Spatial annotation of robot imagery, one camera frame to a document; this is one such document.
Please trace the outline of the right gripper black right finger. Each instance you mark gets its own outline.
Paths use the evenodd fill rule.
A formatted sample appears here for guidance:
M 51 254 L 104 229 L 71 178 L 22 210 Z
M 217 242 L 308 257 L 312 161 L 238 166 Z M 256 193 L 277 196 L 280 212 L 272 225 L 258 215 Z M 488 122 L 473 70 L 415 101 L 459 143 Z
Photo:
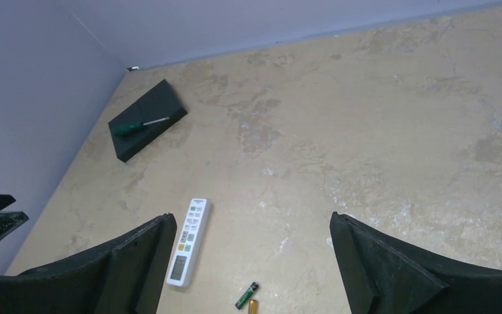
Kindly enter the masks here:
M 502 270 L 435 254 L 334 212 L 333 249 L 352 313 L 502 313 Z

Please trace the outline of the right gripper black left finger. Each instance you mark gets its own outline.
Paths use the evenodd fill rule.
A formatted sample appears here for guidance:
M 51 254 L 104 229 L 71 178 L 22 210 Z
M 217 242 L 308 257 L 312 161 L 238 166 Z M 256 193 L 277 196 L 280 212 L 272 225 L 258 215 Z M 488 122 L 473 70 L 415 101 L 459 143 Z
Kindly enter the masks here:
M 155 313 L 177 231 L 173 214 L 61 260 L 0 276 L 0 313 Z

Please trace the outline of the white remote control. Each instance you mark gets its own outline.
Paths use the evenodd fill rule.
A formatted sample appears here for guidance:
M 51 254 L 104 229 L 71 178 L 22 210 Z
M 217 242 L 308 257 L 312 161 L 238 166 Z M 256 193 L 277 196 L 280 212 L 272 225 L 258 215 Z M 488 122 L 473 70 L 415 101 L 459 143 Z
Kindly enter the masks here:
M 210 208 L 211 202 L 208 199 L 191 200 L 167 274 L 168 285 L 189 287 L 209 220 Z

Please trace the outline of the gold battery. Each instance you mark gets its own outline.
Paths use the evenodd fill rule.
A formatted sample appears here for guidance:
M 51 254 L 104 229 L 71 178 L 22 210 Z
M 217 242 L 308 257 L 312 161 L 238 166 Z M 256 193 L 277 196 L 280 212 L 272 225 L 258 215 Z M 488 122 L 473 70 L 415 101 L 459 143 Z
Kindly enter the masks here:
M 255 299 L 249 300 L 248 314 L 258 314 L 259 302 Z

